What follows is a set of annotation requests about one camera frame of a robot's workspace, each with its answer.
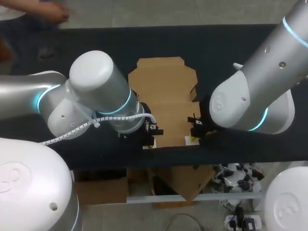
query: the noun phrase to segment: person's arm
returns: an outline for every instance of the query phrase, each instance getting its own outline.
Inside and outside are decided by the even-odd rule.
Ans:
[[[40,2],[39,0],[0,0],[0,5],[38,15],[56,24],[65,22],[69,17],[67,8],[56,2]]]
[[[39,0],[0,0],[1,6],[33,14],[37,13],[39,4]]]

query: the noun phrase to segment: cardboard flap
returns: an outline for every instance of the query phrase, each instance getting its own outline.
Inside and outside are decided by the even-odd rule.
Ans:
[[[75,190],[82,205],[126,203],[127,178],[75,182]]]
[[[169,57],[139,59],[137,62],[138,68],[158,66],[184,66],[184,60],[182,60],[180,57]]]
[[[160,167],[153,172],[187,201],[192,201],[215,174],[210,165]]]

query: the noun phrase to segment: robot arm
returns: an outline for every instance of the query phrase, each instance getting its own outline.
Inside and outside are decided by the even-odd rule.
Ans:
[[[78,57],[71,66],[69,80],[54,71],[1,77],[0,119],[41,114],[53,135],[60,137],[93,121],[96,112],[106,116],[105,120],[120,134],[143,128],[148,115],[112,59],[102,51]]]
[[[300,0],[243,67],[214,90],[209,111],[217,125],[267,134],[289,128],[295,115],[290,89],[308,74],[307,22],[308,3]]]

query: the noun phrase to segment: person's hand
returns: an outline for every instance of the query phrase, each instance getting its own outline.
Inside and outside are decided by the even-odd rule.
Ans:
[[[63,23],[69,17],[68,7],[57,2],[40,2],[36,14],[55,24]]]

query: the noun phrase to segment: black clamp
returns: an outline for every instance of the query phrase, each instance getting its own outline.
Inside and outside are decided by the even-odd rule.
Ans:
[[[144,108],[144,113],[151,114],[151,110],[148,105],[141,103]],[[140,146],[153,146],[155,138],[154,136],[160,136],[164,134],[164,130],[159,129],[159,127],[154,124],[150,118],[145,118],[144,124],[135,132],[130,134],[121,134],[120,138],[126,141],[138,142]]]
[[[215,124],[212,120],[209,112],[210,96],[204,97],[199,102],[200,117],[196,118],[195,114],[193,117],[187,117],[187,121],[192,124],[191,136],[203,139],[208,132],[214,132],[218,130],[224,130],[224,128]]]

